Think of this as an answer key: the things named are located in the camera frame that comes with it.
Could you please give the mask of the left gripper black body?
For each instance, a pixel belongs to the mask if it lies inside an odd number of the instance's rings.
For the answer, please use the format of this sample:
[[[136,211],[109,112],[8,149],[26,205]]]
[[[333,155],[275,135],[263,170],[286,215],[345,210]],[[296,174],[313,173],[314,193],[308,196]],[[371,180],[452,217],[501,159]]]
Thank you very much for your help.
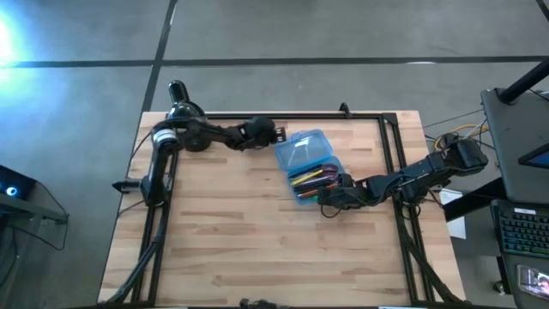
[[[246,148],[264,148],[277,142],[275,122],[265,117],[254,117],[244,121],[242,127]]]

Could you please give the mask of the blue plastic supply box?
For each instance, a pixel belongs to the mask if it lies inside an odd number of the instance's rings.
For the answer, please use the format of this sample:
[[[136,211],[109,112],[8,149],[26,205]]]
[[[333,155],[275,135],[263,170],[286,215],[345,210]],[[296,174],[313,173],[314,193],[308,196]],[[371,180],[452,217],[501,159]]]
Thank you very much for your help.
[[[287,183],[298,204],[316,203],[310,198],[300,199],[291,186],[291,181],[310,167],[321,164],[335,164],[339,172],[330,175],[334,178],[331,183],[337,183],[338,176],[345,172],[339,159],[334,156],[334,150],[328,138],[321,130],[308,130],[291,134],[285,142],[275,145],[275,155],[280,169],[286,174]]]

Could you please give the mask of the orange pencil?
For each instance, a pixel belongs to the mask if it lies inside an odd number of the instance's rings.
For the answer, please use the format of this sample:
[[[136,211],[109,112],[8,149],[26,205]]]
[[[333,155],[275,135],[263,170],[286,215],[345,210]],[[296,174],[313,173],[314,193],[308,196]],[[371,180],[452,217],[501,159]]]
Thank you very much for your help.
[[[300,199],[306,199],[306,198],[317,196],[318,193],[322,190],[332,190],[332,189],[337,188],[337,187],[338,187],[338,184],[333,183],[331,185],[318,187],[317,189],[314,189],[314,190],[311,190],[311,191],[306,191],[306,192],[303,192],[303,193],[299,193],[297,195],[297,197],[300,198]]]

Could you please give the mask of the black pen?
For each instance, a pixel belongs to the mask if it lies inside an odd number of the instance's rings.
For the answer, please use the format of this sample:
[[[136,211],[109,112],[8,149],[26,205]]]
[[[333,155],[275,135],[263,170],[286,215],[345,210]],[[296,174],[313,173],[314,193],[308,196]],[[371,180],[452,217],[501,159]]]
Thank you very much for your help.
[[[319,186],[329,185],[333,181],[334,181],[334,178],[331,176],[317,178],[317,179],[309,179],[299,185],[295,185],[293,189],[295,191],[310,191]]]
[[[328,185],[328,183],[319,183],[319,184],[312,184],[312,185],[298,185],[298,186],[295,186],[293,188],[293,190],[296,194],[299,195],[299,194],[306,193],[308,191],[314,191],[314,190],[317,190],[319,188],[323,188],[327,185]]]

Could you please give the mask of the colourful pens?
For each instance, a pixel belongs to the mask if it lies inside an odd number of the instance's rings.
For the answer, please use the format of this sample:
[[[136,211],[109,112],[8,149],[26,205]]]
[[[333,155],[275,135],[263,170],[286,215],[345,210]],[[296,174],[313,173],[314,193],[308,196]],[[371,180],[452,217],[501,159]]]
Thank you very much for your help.
[[[300,176],[302,176],[306,173],[319,170],[319,169],[322,169],[323,173],[316,176],[316,177],[314,177],[313,179],[327,177],[327,176],[330,176],[330,175],[337,174],[339,172],[339,167],[335,164],[321,164],[321,165],[316,165],[316,166],[310,167],[309,169],[307,169],[307,170],[303,171],[302,173],[300,173],[298,175],[298,177],[300,177]]]

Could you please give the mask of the yellow wooden pencil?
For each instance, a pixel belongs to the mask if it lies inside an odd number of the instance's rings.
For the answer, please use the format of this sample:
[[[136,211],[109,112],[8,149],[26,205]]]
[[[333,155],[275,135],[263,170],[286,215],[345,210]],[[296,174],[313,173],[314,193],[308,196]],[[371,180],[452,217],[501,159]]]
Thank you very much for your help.
[[[306,180],[308,179],[312,179],[320,174],[323,173],[323,170],[322,169],[319,169],[319,170],[316,170],[316,171],[313,171],[313,172],[309,172],[309,173],[306,173],[296,179],[293,179],[291,181],[291,186],[295,186],[295,185],[299,185],[299,184],[302,184],[303,182],[305,182]]]

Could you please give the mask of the white paper sheet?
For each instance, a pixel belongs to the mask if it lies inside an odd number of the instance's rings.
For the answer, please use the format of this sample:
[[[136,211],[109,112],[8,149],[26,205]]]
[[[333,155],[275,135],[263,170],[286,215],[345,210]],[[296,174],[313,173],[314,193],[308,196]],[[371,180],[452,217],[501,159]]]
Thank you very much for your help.
[[[442,189],[439,192],[440,202],[442,205],[446,205],[454,200],[463,196],[463,193],[460,191],[453,191],[449,189]],[[453,221],[447,222],[447,228],[449,230],[449,235],[457,239],[466,239],[466,225],[464,217],[459,217]]]

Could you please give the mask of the black cart leg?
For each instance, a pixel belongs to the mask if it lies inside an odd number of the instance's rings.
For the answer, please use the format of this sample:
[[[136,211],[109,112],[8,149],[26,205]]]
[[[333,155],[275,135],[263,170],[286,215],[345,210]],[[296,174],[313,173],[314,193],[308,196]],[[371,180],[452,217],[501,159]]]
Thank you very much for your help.
[[[443,206],[445,220],[453,221],[468,213],[474,212],[488,206],[492,200],[507,198],[502,178],[481,186],[480,188],[465,193],[461,197],[446,203]]]

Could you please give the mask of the grey cart top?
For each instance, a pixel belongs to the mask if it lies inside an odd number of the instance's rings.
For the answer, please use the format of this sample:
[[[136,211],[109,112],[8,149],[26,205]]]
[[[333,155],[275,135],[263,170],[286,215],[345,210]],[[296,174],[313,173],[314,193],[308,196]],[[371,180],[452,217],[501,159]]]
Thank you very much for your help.
[[[508,198],[549,204],[549,169],[517,161],[549,143],[549,100],[526,93],[514,105],[506,105],[494,90],[483,91],[481,100]]]

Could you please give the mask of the black keyboard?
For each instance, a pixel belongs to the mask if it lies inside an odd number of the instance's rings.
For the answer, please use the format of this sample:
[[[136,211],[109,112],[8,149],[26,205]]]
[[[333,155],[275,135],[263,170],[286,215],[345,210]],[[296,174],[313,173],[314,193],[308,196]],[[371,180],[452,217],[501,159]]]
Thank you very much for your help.
[[[501,252],[549,260],[549,206],[496,199],[490,210]]]

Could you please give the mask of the dark tablet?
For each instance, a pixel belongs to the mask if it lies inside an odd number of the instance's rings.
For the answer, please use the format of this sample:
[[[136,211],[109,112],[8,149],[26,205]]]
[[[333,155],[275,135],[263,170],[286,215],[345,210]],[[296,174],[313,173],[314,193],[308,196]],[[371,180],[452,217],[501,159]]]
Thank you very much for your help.
[[[549,143],[519,157],[517,161],[519,165],[549,169]]]

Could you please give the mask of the smartphone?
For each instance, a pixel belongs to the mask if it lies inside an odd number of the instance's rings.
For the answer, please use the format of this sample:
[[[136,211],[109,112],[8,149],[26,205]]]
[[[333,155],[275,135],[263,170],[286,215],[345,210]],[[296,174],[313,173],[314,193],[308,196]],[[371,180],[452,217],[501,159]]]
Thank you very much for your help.
[[[549,274],[526,265],[516,266],[519,289],[527,294],[549,301]]]

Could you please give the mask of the black pole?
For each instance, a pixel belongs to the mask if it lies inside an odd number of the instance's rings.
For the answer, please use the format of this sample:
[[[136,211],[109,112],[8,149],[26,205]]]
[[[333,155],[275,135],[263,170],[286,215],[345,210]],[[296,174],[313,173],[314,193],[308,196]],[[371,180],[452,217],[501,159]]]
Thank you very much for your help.
[[[549,76],[549,58],[546,58],[533,67],[524,76],[498,93],[499,100],[506,105],[513,105],[513,101],[524,94],[532,86]]]

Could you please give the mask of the black stand with blue light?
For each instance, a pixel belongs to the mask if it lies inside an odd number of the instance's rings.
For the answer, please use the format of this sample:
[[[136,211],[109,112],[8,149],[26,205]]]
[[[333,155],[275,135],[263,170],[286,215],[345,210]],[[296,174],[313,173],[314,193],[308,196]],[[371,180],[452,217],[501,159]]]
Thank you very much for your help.
[[[64,226],[59,245],[39,235],[39,225],[44,221]],[[68,211],[42,182],[0,165],[0,247],[10,229],[62,251],[68,225]]]

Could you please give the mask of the black metal table frame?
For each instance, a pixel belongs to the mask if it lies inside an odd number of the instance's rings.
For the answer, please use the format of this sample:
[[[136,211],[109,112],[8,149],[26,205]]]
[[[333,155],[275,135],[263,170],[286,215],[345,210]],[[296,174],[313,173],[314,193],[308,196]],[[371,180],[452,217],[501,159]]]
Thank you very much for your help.
[[[403,141],[397,154],[389,121],[354,112],[284,112],[287,134],[320,129],[355,179],[427,155],[419,113],[393,112]],[[408,306],[393,203],[343,212],[334,219],[299,205],[274,147],[238,152],[214,143],[182,152],[175,168],[163,252],[147,266],[127,303],[169,307],[237,306],[243,298],[286,306]],[[98,302],[109,300],[135,267],[161,209],[135,207],[117,219]],[[443,211],[421,205],[425,253],[445,285],[465,299]]]

